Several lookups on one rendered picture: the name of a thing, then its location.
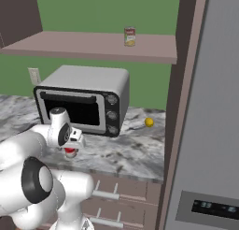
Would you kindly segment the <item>red and yellow soup can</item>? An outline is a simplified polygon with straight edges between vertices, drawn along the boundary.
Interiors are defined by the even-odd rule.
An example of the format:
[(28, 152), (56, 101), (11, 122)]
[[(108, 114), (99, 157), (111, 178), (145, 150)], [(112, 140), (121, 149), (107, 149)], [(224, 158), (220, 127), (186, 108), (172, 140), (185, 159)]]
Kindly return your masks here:
[(132, 47), (135, 45), (135, 28), (134, 27), (124, 28), (124, 45), (126, 47)]

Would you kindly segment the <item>toaster oven glass door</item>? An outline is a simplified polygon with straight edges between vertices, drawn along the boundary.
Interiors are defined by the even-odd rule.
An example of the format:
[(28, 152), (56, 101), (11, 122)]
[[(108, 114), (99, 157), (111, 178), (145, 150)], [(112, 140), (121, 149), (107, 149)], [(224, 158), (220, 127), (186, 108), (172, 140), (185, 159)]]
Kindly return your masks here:
[[(80, 104), (72, 102), (50, 101), (40, 97), (42, 92), (58, 95), (90, 97), (95, 96), (94, 104)], [(67, 90), (40, 89), (35, 90), (35, 101), (42, 123), (50, 123), (49, 112), (53, 108), (65, 108), (70, 122), (75, 128), (84, 133), (102, 135), (105, 133), (105, 100), (97, 93), (78, 93)]]

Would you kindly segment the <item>brown cabinet side panel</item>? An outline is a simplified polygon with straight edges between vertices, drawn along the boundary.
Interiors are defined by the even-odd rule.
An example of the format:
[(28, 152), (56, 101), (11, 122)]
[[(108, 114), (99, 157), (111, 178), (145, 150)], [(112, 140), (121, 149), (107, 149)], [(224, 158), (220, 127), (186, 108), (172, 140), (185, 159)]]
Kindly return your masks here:
[(155, 230), (164, 230), (205, 2), (206, 0), (179, 1), (176, 26), (177, 62), (171, 68), (166, 106), (164, 178)]

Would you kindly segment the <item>red canned food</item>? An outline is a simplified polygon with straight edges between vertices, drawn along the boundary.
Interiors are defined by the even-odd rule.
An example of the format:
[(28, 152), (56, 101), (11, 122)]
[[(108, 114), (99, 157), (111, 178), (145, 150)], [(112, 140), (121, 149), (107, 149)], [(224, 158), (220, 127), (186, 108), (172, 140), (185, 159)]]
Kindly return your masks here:
[(69, 159), (75, 158), (77, 156), (77, 149), (74, 148), (65, 148), (65, 156)]

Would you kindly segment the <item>silver toaster oven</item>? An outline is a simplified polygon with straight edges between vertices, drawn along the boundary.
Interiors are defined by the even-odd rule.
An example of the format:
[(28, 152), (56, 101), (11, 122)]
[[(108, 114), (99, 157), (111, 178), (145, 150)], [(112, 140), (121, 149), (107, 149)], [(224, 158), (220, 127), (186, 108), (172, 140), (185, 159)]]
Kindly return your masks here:
[[(122, 68), (108, 68), (95, 66), (62, 65), (40, 84), (35, 90), (53, 89), (67, 90), (78, 93), (97, 93), (105, 100), (105, 133), (98, 136), (117, 137), (120, 134), (126, 112), (130, 102), (130, 75)], [(106, 98), (113, 94), (118, 98), (118, 103), (110, 105)], [(113, 121), (107, 117), (108, 111), (115, 111), (118, 118)], [(108, 126), (115, 126), (119, 133), (112, 135)]]

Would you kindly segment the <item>brown drawer front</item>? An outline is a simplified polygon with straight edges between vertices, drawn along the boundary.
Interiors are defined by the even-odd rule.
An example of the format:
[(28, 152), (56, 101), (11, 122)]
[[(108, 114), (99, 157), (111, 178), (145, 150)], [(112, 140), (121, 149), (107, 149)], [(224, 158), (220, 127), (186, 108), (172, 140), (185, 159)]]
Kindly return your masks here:
[(97, 181), (101, 181), (99, 190), (110, 192), (114, 191), (115, 184), (118, 184), (117, 193), (120, 194), (119, 200), (134, 201), (139, 203), (147, 202), (148, 185), (143, 181), (128, 180), (125, 178), (115, 178), (100, 174), (91, 175), (96, 186)]
[(158, 207), (129, 201), (100, 200), (92, 198), (82, 203), (82, 211), (88, 217), (95, 217), (101, 208), (100, 217), (116, 220), (121, 212), (123, 228), (116, 228), (93, 223), (95, 230), (155, 230)]

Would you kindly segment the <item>grey fridge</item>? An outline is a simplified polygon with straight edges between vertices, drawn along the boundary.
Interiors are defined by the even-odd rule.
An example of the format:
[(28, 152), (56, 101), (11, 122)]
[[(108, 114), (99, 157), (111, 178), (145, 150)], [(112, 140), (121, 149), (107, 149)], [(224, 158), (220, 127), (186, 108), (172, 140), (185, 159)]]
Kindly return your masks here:
[(165, 230), (239, 230), (239, 0), (206, 0)]

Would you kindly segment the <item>brown cabinet shelf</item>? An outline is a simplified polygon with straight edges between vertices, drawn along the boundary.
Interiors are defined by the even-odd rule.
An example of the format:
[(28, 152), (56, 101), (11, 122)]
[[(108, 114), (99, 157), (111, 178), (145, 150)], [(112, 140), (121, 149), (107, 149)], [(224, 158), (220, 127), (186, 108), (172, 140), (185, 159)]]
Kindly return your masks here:
[(6, 46), (0, 53), (175, 65), (176, 37), (137, 35), (133, 47), (123, 34), (44, 31)]

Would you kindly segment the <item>white wall outlet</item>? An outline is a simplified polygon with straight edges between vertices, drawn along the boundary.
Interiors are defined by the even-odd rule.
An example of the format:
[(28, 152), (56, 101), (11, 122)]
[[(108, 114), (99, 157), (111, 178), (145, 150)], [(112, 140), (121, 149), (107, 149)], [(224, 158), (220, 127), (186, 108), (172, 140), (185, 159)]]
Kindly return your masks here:
[(41, 78), (39, 75), (39, 70), (37, 68), (28, 68), (30, 79), (33, 85), (38, 85), (41, 82)]

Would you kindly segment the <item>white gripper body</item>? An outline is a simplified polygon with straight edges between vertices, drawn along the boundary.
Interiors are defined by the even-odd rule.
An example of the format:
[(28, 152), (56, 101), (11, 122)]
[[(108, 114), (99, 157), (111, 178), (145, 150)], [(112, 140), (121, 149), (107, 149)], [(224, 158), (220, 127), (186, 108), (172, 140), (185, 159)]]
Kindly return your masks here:
[(70, 137), (69, 140), (63, 145), (63, 148), (71, 148), (71, 149), (83, 149), (86, 146), (84, 136), (80, 136), (79, 138)]

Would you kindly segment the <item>brown cabinet door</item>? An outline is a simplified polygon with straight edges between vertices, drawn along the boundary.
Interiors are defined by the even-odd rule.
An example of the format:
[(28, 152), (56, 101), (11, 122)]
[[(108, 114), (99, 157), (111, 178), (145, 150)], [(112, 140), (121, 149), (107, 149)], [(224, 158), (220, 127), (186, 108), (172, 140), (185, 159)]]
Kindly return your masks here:
[(37, 0), (0, 0), (0, 49), (42, 31)]

